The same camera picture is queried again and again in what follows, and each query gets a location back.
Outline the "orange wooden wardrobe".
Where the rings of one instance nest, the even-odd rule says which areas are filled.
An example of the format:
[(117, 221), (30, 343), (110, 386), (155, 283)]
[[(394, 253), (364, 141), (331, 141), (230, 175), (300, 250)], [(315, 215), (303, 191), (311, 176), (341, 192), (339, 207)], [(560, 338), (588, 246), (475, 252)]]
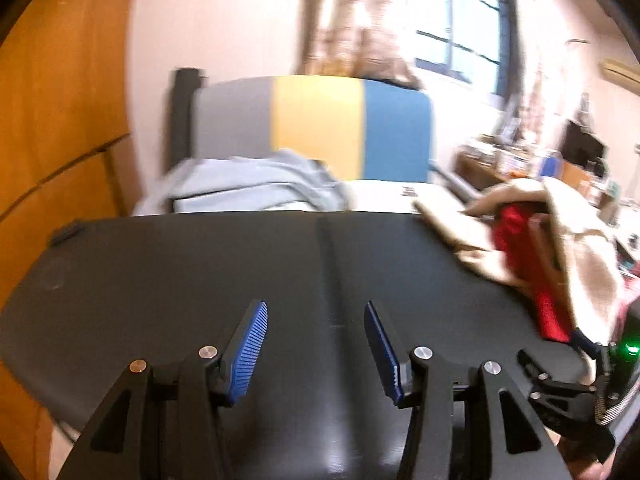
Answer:
[(1, 292), (51, 233), (140, 195), (126, 111), (131, 0), (32, 0), (1, 45)]

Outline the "window with bars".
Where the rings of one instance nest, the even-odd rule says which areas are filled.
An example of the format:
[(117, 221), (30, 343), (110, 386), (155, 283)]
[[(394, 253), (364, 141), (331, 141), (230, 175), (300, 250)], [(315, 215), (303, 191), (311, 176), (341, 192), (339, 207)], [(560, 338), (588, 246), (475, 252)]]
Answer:
[(506, 96), (510, 0), (414, 0), (413, 21), (416, 66)]

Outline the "cluttered wooden desk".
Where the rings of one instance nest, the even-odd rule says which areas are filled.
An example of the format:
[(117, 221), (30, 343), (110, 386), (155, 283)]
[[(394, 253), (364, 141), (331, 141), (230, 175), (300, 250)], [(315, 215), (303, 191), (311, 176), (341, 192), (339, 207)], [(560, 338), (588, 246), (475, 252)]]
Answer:
[(602, 158), (588, 160), (587, 166), (582, 167), (566, 160), (558, 150), (519, 143), (499, 146), (474, 141), (460, 146), (454, 158), (454, 173), (477, 191), (518, 178), (555, 178), (574, 188), (598, 209), (618, 203), (622, 195)]

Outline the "light grey-blue garment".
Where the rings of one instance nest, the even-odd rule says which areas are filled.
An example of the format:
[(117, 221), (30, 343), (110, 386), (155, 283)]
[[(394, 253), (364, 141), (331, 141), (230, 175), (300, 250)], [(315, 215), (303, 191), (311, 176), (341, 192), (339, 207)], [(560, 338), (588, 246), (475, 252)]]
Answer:
[(138, 201), (134, 215), (348, 208), (344, 183), (322, 162), (284, 148), (265, 158), (185, 159)]

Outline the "beige patterned curtain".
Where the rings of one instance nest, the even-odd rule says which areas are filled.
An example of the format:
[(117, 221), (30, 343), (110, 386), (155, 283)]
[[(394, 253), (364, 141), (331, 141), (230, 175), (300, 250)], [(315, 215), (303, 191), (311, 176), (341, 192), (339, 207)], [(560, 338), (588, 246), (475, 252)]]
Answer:
[(411, 0), (304, 0), (298, 71), (420, 90), (410, 60)]

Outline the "grey yellow blue headboard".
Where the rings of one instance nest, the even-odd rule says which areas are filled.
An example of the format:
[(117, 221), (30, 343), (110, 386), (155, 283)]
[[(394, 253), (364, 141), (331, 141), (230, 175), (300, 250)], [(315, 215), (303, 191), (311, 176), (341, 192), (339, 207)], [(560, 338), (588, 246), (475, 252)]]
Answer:
[(286, 75), (210, 84), (194, 67), (172, 75), (170, 166), (289, 148), (342, 180), (424, 182), (431, 140), (428, 96), (386, 82)]

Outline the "white pillow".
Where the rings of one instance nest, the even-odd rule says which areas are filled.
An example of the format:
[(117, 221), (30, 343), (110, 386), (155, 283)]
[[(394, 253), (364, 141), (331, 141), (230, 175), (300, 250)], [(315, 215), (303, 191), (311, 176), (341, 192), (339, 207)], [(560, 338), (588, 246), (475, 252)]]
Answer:
[(380, 180), (346, 181), (349, 209), (353, 211), (414, 214), (413, 202), (443, 206), (446, 210), (462, 211), (462, 201), (446, 188), (425, 182)]

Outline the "beige garment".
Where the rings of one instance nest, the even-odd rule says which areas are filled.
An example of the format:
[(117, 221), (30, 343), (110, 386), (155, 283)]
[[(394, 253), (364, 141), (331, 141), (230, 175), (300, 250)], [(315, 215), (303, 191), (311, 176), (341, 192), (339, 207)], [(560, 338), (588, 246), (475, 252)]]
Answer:
[(513, 179), (488, 188), (477, 200), (463, 205), (462, 211), (418, 201), (413, 206), (464, 266), (527, 296), (524, 283), (508, 270), (506, 256), (492, 240), (499, 207), (516, 202), (546, 206), (547, 218), (530, 220), (544, 270), (563, 279), (573, 332), (581, 330), (591, 341), (608, 344), (617, 323), (624, 282), (608, 228), (574, 188), (553, 178)]

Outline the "wall air conditioner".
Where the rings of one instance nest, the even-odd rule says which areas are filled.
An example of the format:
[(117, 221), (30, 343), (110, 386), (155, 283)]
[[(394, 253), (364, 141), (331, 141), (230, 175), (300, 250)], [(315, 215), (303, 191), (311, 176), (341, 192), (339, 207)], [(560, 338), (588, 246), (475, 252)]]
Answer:
[(638, 68), (628, 66), (612, 58), (605, 58), (600, 62), (600, 72), (602, 77), (621, 87), (638, 87), (640, 75)]

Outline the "red garment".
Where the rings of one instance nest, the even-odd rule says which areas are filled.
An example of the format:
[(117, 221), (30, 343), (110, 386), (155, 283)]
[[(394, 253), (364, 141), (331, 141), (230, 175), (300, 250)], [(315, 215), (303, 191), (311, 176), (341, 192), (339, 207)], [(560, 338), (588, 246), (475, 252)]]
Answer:
[(542, 255), (530, 229), (530, 220), (547, 217), (543, 203), (503, 204), (492, 227), (492, 240), (506, 256), (508, 270), (524, 283), (523, 288), (533, 303), (540, 336), (568, 344), (573, 322), (566, 306), (563, 279), (554, 278), (544, 270)]

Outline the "black computer monitor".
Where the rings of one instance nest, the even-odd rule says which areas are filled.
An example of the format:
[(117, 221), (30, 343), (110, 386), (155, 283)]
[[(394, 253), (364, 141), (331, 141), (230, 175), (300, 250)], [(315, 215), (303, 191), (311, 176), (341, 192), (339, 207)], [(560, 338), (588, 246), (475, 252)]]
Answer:
[(590, 162), (605, 156), (606, 146), (578, 122), (568, 120), (560, 143), (560, 153), (570, 164), (586, 169)]

